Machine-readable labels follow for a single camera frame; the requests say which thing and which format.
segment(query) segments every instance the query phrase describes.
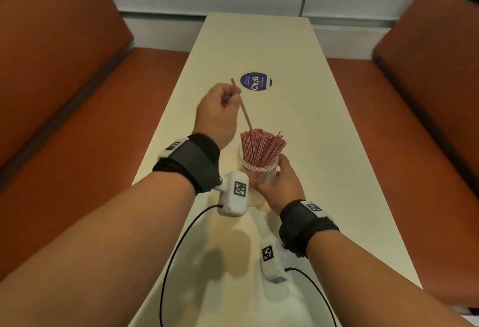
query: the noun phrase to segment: white table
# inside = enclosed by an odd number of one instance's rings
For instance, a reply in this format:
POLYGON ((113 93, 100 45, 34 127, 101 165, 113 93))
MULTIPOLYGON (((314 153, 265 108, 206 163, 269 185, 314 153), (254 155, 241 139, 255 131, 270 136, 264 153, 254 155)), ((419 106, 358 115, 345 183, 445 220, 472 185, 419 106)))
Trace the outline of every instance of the white table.
MULTIPOLYGON (((213 84, 234 77, 241 86, 242 75, 251 72, 272 79, 263 91, 242 87, 252 124, 281 131, 284 153, 307 198, 332 215, 345 235, 421 286, 306 18, 210 13, 135 180, 150 172, 161 150, 191 133, 196 105, 213 84)), ((239 133, 247 128, 240 113, 236 137, 221 154, 221 174, 237 167, 239 133)), ((197 197, 186 225, 214 197, 197 197)), ((261 278, 258 243, 251 213, 240 219, 215 210, 205 215, 168 277, 166 326, 332 326, 323 301, 302 276, 279 285, 261 278)), ((292 257, 291 263, 314 276, 307 260, 292 257)), ((161 283, 162 275, 132 325, 159 325, 161 283)))

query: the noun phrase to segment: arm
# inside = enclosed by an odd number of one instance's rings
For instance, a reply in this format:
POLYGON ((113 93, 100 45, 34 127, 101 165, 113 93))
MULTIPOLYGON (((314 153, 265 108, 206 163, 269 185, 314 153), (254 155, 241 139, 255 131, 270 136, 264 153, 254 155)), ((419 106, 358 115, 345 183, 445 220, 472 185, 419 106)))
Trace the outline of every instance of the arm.
MULTIPOLYGON (((201 100, 194 133, 220 149, 236 132, 239 89, 201 100)), ((70 227, 0 283, 2 326, 125 326, 163 269, 195 189, 153 172, 70 227)))
MULTIPOLYGON (((278 215, 291 201, 306 199, 301 183, 284 155, 280 155, 280 167, 275 186, 252 184, 278 215)), ((306 251, 344 327, 471 326, 338 231, 314 234, 306 251)))

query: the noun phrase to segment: orange bench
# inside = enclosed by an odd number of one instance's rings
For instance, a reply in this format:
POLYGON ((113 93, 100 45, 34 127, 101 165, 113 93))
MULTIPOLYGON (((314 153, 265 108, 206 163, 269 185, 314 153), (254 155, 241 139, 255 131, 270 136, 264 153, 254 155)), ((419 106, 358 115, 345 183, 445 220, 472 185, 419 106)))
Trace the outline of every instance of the orange bench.
POLYGON ((112 0, 0 0, 0 280, 130 186, 188 58, 112 0))
POLYGON ((416 0, 374 62, 328 59, 422 286, 450 306, 479 307, 478 28, 474 3, 416 0))

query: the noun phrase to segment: hand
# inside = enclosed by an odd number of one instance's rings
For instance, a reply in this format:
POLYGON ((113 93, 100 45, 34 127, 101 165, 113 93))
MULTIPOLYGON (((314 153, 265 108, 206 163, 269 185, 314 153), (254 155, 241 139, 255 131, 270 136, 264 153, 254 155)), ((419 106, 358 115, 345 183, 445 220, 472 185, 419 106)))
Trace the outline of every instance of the hand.
POLYGON ((279 167, 281 172, 276 172, 278 181, 274 186, 268 186, 254 180, 249 181, 249 185, 266 199, 269 207, 277 215, 291 201, 306 199, 303 186, 284 154, 279 155, 279 167))
POLYGON ((236 133, 241 89, 231 84, 216 84, 196 108, 194 133, 210 137, 219 147, 226 147, 236 133))

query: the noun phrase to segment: forearm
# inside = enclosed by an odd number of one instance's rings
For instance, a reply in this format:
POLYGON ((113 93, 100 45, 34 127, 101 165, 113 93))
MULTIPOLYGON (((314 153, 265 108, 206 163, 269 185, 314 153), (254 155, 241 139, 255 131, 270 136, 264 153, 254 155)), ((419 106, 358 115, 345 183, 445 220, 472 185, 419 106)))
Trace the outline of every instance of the forearm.
POLYGON ((194 199, 180 174, 148 175, 0 283, 2 323, 127 325, 161 273, 194 199))
POLYGON ((316 233, 307 254, 344 327, 470 326, 337 231, 316 233))

